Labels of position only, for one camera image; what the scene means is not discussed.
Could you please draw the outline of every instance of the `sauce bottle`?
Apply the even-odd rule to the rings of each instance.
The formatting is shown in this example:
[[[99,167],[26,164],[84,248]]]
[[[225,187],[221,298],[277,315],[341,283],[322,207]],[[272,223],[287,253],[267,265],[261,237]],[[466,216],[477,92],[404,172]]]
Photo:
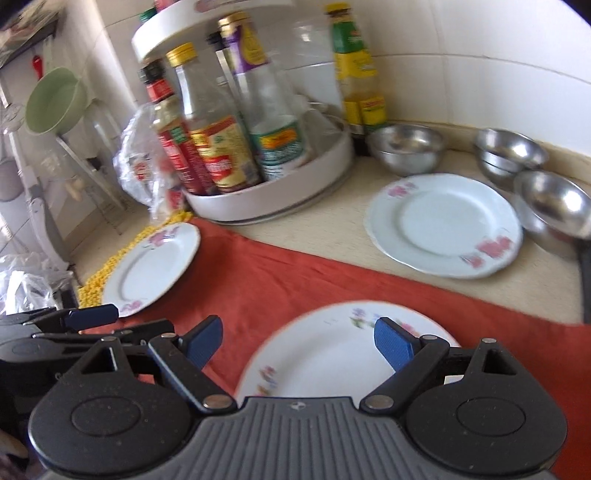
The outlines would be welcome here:
[[[336,78],[346,120],[357,155],[368,155],[365,137],[386,124],[386,104],[378,84],[374,61],[351,16],[348,3],[326,5],[330,17]]]
[[[242,115],[256,145],[263,176],[284,177],[309,160],[309,147],[288,95],[244,12],[219,21],[232,56]]]
[[[197,147],[193,143],[181,114],[181,101],[164,78],[160,60],[153,61],[139,71],[154,104],[152,128],[158,134],[174,169],[193,195],[215,195],[215,186]]]
[[[185,43],[166,56],[180,82],[185,122],[217,187],[227,193],[260,183],[238,111],[207,78],[193,44]]]

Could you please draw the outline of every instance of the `orange cloth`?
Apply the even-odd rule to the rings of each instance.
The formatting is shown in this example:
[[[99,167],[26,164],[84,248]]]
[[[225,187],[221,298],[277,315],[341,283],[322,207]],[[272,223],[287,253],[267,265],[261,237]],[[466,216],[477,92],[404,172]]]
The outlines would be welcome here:
[[[568,419],[567,442],[554,473],[561,480],[591,478],[591,327],[558,325],[415,281],[262,244],[204,220],[192,222],[201,230],[202,243],[187,272],[154,305],[117,327],[168,318],[182,335],[207,315],[220,316],[223,345],[205,373],[233,393],[250,357],[296,317],[352,300],[404,305],[435,320],[462,346],[493,337],[509,348]]]

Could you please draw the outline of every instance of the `green colander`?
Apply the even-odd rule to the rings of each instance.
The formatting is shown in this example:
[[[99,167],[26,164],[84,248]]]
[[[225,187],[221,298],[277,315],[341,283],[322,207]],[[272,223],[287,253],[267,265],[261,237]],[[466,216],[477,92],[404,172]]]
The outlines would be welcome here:
[[[34,135],[63,135],[80,121],[87,104],[84,83],[67,68],[56,68],[37,83],[29,97],[27,128]]]

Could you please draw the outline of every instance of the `red bottle label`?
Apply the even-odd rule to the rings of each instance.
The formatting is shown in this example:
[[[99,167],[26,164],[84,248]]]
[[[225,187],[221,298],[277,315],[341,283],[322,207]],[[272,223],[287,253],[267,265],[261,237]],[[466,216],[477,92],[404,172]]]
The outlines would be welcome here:
[[[154,103],[171,96],[174,92],[168,82],[164,79],[147,86],[148,96]]]
[[[184,124],[162,132],[159,137],[160,143],[189,193],[215,195],[217,187]]]

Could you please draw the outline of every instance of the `oil bottle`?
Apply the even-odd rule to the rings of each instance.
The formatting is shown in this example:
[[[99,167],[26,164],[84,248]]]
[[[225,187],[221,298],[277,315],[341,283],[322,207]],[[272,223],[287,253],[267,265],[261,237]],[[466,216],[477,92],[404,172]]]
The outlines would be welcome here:
[[[365,137],[387,121],[378,72],[351,16],[350,5],[338,2],[326,5],[324,10],[331,20],[336,77],[355,153],[367,156]]]

